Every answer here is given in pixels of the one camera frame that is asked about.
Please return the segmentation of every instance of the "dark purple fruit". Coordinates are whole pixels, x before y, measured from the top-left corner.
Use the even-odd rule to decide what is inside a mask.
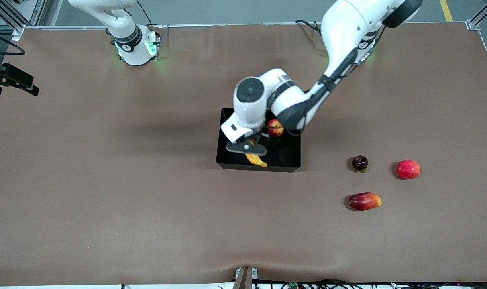
[[[368,159],[365,156],[359,155],[352,159],[352,167],[359,173],[365,173],[368,169]]]

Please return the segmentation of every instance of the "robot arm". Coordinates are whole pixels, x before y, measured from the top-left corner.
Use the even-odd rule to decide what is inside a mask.
[[[270,109],[285,129],[302,130],[354,64],[370,50],[381,26],[394,28],[410,20],[422,0],[338,0],[322,19],[322,39],[330,62],[313,87],[304,93],[278,68],[240,81],[234,91],[234,114],[221,129],[228,150],[266,153],[246,138],[261,132]]]
[[[159,35],[136,25],[125,9],[137,0],[69,0],[75,8],[94,16],[104,24],[115,40],[120,57],[130,65],[142,65],[157,57]]]

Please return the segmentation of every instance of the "red apple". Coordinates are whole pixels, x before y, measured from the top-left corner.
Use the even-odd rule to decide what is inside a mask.
[[[268,126],[270,136],[280,137],[284,133],[284,128],[282,127],[282,124],[276,118],[269,121]]]
[[[365,211],[380,207],[383,204],[383,200],[376,194],[367,192],[350,196],[348,204],[353,209]]]
[[[412,159],[405,159],[397,166],[397,174],[402,179],[414,179],[421,171],[420,165]]]

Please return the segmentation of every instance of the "yellow banana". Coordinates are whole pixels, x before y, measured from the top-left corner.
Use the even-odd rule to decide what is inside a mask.
[[[254,144],[254,139],[251,139],[250,140],[250,143],[251,143],[251,145]],[[245,156],[250,161],[250,163],[252,163],[253,165],[260,166],[260,167],[264,167],[264,168],[266,168],[267,166],[269,166],[267,163],[265,163],[264,161],[262,161],[261,158],[258,155],[245,154]]]

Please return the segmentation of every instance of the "black bin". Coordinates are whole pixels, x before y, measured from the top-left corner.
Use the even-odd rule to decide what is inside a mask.
[[[234,110],[232,108],[223,108],[220,116],[220,124],[223,124],[233,112]],[[276,117],[270,110],[267,110],[266,118],[268,123]],[[261,157],[268,164],[266,168],[253,165],[249,162],[245,154],[229,152],[225,148],[228,141],[219,128],[216,163],[224,169],[294,172],[300,168],[300,137],[292,136],[286,131],[280,137],[261,139],[260,144],[267,148],[267,155]]]

